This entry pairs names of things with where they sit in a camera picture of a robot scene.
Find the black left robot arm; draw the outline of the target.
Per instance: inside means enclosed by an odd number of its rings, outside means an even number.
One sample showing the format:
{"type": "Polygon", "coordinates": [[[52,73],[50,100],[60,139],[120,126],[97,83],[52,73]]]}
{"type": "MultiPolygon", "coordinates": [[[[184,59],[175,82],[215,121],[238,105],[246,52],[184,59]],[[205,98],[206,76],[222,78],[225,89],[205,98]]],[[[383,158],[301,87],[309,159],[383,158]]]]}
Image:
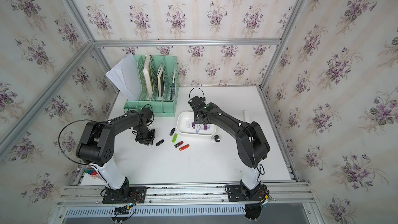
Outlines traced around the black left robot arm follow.
{"type": "Polygon", "coordinates": [[[132,129],[135,140],[143,145],[152,145],[155,130],[149,129],[154,121],[154,113],[149,108],[141,111],[128,111],[106,122],[90,121],[86,124],[76,149],[76,156],[93,167],[111,190],[121,190],[128,186],[128,179],[121,174],[114,159],[115,137],[132,129]]]}

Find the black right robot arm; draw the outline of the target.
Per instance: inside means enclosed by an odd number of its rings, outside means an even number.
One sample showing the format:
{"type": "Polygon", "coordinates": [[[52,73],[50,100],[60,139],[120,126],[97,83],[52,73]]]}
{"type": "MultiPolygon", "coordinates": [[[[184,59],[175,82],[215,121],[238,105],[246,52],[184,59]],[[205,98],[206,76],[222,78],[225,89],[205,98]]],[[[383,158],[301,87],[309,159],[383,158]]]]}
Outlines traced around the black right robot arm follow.
{"type": "Polygon", "coordinates": [[[216,125],[235,138],[238,156],[250,168],[241,180],[241,187],[251,194],[258,190],[258,167],[271,151],[261,126],[255,121],[248,123],[225,113],[216,104],[206,103],[204,97],[195,96],[188,104],[193,110],[194,123],[216,125]]]}

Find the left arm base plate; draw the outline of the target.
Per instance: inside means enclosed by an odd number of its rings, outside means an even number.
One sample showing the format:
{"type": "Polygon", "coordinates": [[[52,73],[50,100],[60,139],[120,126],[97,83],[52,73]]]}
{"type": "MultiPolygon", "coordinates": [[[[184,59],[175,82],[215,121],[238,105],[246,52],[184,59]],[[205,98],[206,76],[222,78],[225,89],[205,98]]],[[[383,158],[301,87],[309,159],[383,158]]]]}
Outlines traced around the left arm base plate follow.
{"type": "Polygon", "coordinates": [[[112,190],[105,187],[100,196],[103,204],[144,203],[147,187],[129,187],[129,189],[112,190]]]}

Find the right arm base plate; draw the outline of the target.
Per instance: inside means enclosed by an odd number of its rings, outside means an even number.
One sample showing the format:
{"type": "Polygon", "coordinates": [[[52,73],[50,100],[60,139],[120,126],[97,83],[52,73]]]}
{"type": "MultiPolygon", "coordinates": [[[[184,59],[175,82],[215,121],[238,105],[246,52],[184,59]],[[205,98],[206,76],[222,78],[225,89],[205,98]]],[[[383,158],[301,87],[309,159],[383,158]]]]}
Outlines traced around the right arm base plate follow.
{"type": "Polygon", "coordinates": [[[243,184],[225,185],[224,190],[229,202],[262,202],[269,197],[269,190],[264,184],[258,184],[252,190],[243,184]]]}

